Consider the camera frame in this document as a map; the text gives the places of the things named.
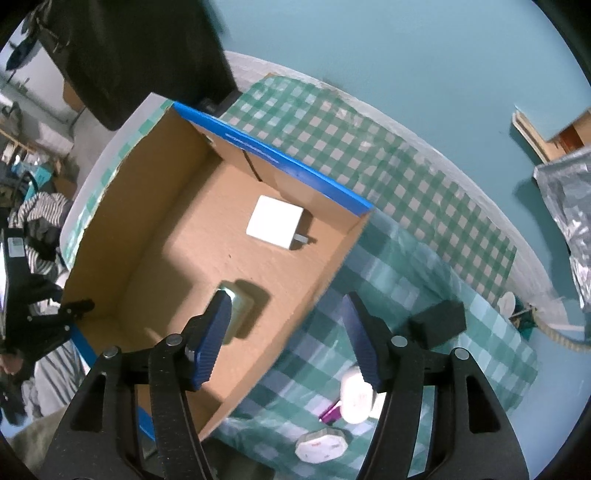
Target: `screw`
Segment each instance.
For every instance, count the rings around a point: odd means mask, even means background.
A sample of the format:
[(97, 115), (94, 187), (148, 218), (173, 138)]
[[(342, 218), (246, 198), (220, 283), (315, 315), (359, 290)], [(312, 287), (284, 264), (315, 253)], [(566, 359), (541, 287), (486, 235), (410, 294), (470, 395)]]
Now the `screw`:
[(404, 348), (408, 345), (408, 340), (406, 340), (406, 338), (403, 336), (396, 335), (392, 337), (392, 345), (399, 348)]
[(166, 337), (166, 345), (177, 346), (183, 341), (183, 336), (179, 333), (172, 333)]
[(119, 347), (117, 346), (110, 346), (107, 350), (105, 350), (103, 352), (103, 356), (105, 358), (113, 358), (114, 356), (117, 356), (117, 354), (119, 353)]
[(470, 358), (470, 353), (464, 348), (456, 348), (453, 353), (455, 353), (456, 357), (460, 360), (468, 360)]

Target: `gray fabric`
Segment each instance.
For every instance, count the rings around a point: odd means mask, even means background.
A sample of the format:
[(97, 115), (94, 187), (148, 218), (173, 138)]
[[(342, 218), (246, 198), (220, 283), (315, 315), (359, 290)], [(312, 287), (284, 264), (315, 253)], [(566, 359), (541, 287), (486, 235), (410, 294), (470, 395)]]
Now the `gray fabric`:
[(38, 475), (43, 465), (47, 449), (65, 411), (64, 407), (48, 417), (36, 420), (7, 439), (16, 456), (34, 475)]
[(84, 380), (80, 355), (70, 342), (35, 364), (34, 376), (22, 386), (25, 410), (33, 418), (46, 417), (67, 406)]

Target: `white round object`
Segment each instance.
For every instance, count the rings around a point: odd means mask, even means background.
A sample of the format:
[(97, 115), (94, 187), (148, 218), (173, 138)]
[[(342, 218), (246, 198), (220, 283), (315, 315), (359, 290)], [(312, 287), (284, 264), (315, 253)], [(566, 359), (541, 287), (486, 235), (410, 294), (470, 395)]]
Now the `white round object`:
[(515, 295), (511, 291), (505, 292), (505, 294), (496, 303), (499, 307), (499, 313), (502, 317), (508, 319), (515, 311), (516, 299)]
[(362, 423), (374, 406), (374, 389), (363, 380), (359, 367), (351, 367), (340, 381), (340, 414), (347, 423)]
[(343, 432), (325, 428), (302, 435), (295, 444), (295, 454), (302, 462), (323, 463), (343, 455), (348, 446)]

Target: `purple object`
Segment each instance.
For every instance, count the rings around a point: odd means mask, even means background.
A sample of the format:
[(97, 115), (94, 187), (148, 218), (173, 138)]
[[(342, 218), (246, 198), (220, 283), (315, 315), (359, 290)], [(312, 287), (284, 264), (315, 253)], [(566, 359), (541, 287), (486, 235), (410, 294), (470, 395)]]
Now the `purple object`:
[(327, 410), (324, 411), (324, 413), (320, 415), (320, 417), (318, 417), (322, 423), (326, 423), (327, 425), (331, 425), (341, 418), (340, 400), (337, 400), (335, 403), (333, 403)]

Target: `cardboard box flap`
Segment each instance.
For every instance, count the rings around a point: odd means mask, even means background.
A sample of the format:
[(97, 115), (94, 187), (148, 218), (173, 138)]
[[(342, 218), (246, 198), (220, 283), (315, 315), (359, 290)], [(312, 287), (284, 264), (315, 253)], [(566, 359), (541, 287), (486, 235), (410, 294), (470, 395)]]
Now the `cardboard box flap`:
[(322, 173), (264, 144), (244, 132), (191, 107), (175, 102), (174, 108), (186, 120), (205, 128), (227, 142), (257, 155), (289, 176), (312, 187), (356, 216), (372, 209), (371, 203)]

